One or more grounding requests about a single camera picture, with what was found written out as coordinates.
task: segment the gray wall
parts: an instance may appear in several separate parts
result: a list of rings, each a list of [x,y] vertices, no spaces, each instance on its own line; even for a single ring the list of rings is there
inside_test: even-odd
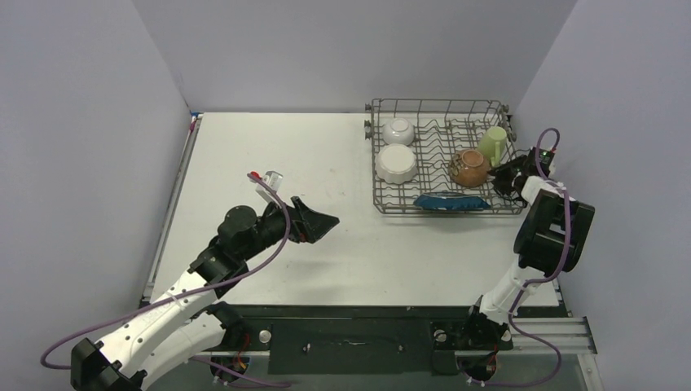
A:
[[[0,53],[0,389],[68,390],[38,356],[136,308],[189,114],[129,1],[2,2]]]
[[[525,94],[575,0],[134,0],[200,111]]]
[[[607,389],[689,389],[691,2],[580,0],[518,106],[562,130],[557,178],[596,207],[561,278]]]

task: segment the cable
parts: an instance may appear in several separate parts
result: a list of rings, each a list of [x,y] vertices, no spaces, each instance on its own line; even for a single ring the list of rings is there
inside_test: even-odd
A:
[[[547,134],[548,132],[553,132],[554,134],[557,135],[557,141],[554,143],[553,148],[557,148],[557,145],[559,144],[559,140],[561,139],[561,135],[559,133],[559,130],[555,128],[547,128],[545,129],[540,136],[538,137],[538,142],[535,148],[539,151],[540,150],[540,144],[542,143],[542,139],[544,138],[544,135]],[[537,166],[538,173],[542,179],[547,181],[548,183],[551,183],[554,186],[554,182],[551,181],[549,178],[547,178],[547,175],[544,174],[544,171],[542,170],[542,167],[540,165],[539,161],[539,154],[535,153],[535,165]],[[529,332],[524,332],[516,326],[515,322],[513,321],[513,313],[518,307],[518,303],[521,302],[521,298],[523,297],[523,294],[526,292],[526,289],[528,288],[529,285],[532,283],[550,283],[554,279],[557,278],[557,276],[561,273],[561,270],[564,269],[564,265],[566,264],[566,258],[569,255],[569,246],[571,243],[571,202],[569,199],[569,193],[566,191],[565,188],[560,188],[560,187],[555,187],[557,191],[561,193],[561,195],[564,197],[564,217],[566,220],[566,227],[564,229],[564,249],[561,250],[561,257],[559,258],[559,263],[557,264],[557,268],[554,270],[554,273],[550,275],[547,278],[544,279],[529,279],[523,284],[523,289],[518,293],[516,296],[516,299],[513,301],[511,304],[511,308],[508,310],[508,324],[511,325],[519,334],[522,336],[527,336],[528,338],[531,338],[533,340],[537,340],[538,342],[541,342],[542,344],[549,346],[554,352],[557,354],[557,365],[554,366],[554,369],[552,372],[549,373],[549,375],[545,376],[542,379],[534,380],[528,383],[504,383],[504,382],[494,382],[494,381],[477,381],[473,379],[472,377],[469,377],[469,382],[475,383],[475,384],[480,384],[482,386],[485,385],[494,385],[498,387],[513,387],[513,388],[527,388],[527,387],[533,387],[542,383],[546,383],[550,381],[554,376],[557,375],[559,370],[561,369],[561,352],[559,351],[559,348],[557,348],[555,345],[550,343],[547,340],[544,340],[540,338],[539,336],[530,334]]]
[[[494,354],[492,354],[492,358],[490,358],[490,361],[488,362],[488,364],[492,364],[493,361],[496,362],[496,355],[498,352],[499,352],[499,346],[495,345],[495,352],[494,352]]]
[[[524,199],[522,199],[520,196],[511,198],[510,195],[503,195],[503,194],[499,193],[499,191],[497,191],[496,188],[495,188],[495,194],[496,194],[500,199],[502,199],[502,200],[504,200],[504,201],[506,201],[506,202],[509,202],[509,203],[511,203],[511,204],[520,205],[522,208],[525,208],[526,206],[528,206],[528,203],[527,203]]]
[[[233,370],[230,369],[230,368],[226,368],[226,367],[224,367],[224,366],[221,365],[221,364],[217,364],[217,363],[215,363],[215,362],[209,360],[209,359],[206,358],[206,357],[194,356],[194,357],[192,357],[191,359],[194,360],[194,361],[203,362],[203,363],[206,364],[206,365],[210,365],[211,367],[214,367],[214,368],[218,369],[219,371],[224,371],[224,372],[226,372],[227,374],[233,375],[233,376],[235,376],[235,377],[237,377],[237,378],[245,379],[245,380],[247,380],[247,381],[251,381],[251,382],[253,382],[253,383],[260,384],[260,385],[263,386],[263,387],[273,387],[273,388],[276,388],[276,389],[286,389],[286,388],[288,388],[288,387],[291,386],[290,383],[274,383],[274,382],[272,382],[272,381],[259,380],[259,379],[254,379],[253,377],[245,376],[245,375],[243,375],[243,374],[241,374],[241,373],[239,373],[239,372],[233,371]],[[257,388],[256,386],[252,386],[252,385],[248,385],[248,384],[232,384],[232,383],[228,383],[228,385],[232,385],[232,386],[235,386],[235,387],[241,387],[241,388]]]
[[[290,223],[290,215],[288,214],[288,207],[280,199],[279,195],[276,194],[276,192],[273,189],[271,189],[271,187],[269,187],[269,185],[265,184],[260,178],[255,178],[252,174],[247,174],[247,177],[250,180],[252,180],[253,182],[256,182],[259,185],[261,185],[262,187],[264,187],[266,189],[266,191],[268,191],[269,194],[271,194],[271,197],[273,197],[274,200],[276,201],[276,203],[281,207],[281,210],[283,211],[283,215],[285,217],[285,232],[284,232],[283,238],[279,242],[279,245],[276,248],[276,250],[264,262],[259,264],[254,269],[248,271],[247,273],[245,273],[243,275],[239,275],[239,276],[234,277],[232,279],[228,279],[227,281],[223,281],[222,283],[215,283],[212,285],[208,285],[206,287],[192,289],[192,290],[187,291],[185,293],[180,293],[179,295],[175,295],[174,297],[168,297],[168,298],[165,298],[161,301],[156,301],[155,303],[151,303],[150,305],[142,307],[142,308],[140,308],[134,312],[131,312],[127,315],[123,315],[120,318],[108,320],[106,322],[102,322],[102,323],[96,324],[94,326],[87,327],[87,328],[80,330],[78,332],[74,332],[73,334],[70,334],[70,335],[66,336],[65,338],[62,338],[61,340],[58,340],[53,345],[51,345],[48,349],[46,349],[46,351],[43,352],[43,354],[41,354],[41,359],[40,359],[41,365],[43,365],[44,367],[49,368],[49,369],[69,370],[70,369],[69,365],[53,364],[51,362],[48,362],[47,359],[48,359],[48,355],[51,354],[53,352],[53,350],[59,348],[60,346],[69,342],[70,340],[73,340],[79,336],[83,336],[85,334],[88,334],[90,332],[100,330],[101,328],[112,326],[113,324],[116,324],[119,322],[124,322],[126,320],[130,320],[139,314],[143,314],[147,311],[153,310],[154,308],[160,307],[162,305],[166,305],[166,304],[172,302],[173,300],[182,299],[184,297],[196,295],[197,293],[207,292],[207,291],[210,291],[212,289],[223,288],[223,287],[226,287],[227,285],[237,283],[238,281],[241,281],[242,279],[248,278],[250,275],[257,273],[258,271],[260,271],[261,269],[263,269],[264,267],[269,265],[279,255],[281,250],[283,250],[283,247],[285,246],[285,244],[288,242],[288,235],[290,235],[290,224],[291,224]]]
[[[245,349],[249,346],[249,334],[244,335],[244,343],[242,344],[242,347],[240,350],[238,350],[238,354],[235,355],[233,358],[233,362],[237,362],[238,367],[241,367],[243,370],[247,369],[247,366],[244,365],[244,362],[242,362],[242,357],[240,356]]]

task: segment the blue dish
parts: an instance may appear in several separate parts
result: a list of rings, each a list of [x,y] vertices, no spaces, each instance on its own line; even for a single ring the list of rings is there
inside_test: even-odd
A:
[[[415,206],[426,210],[482,210],[490,209],[485,200],[476,195],[454,191],[435,191],[417,197]]]

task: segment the brown bowl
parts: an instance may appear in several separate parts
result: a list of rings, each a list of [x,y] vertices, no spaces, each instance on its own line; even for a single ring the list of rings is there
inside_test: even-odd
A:
[[[451,180],[465,187],[477,187],[487,180],[490,161],[474,149],[457,151],[449,161]]]

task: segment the white bowl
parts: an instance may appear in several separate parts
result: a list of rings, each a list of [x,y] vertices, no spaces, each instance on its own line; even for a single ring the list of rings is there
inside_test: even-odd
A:
[[[389,145],[410,145],[415,138],[415,127],[409,120],[394,118],[384,125],[381,133],[384,136],[384,141]]]
[[[383,147],[374,163],[376,176],[387,183],[400,185],[417,174],[415,153],[405,145],[391,144]]]

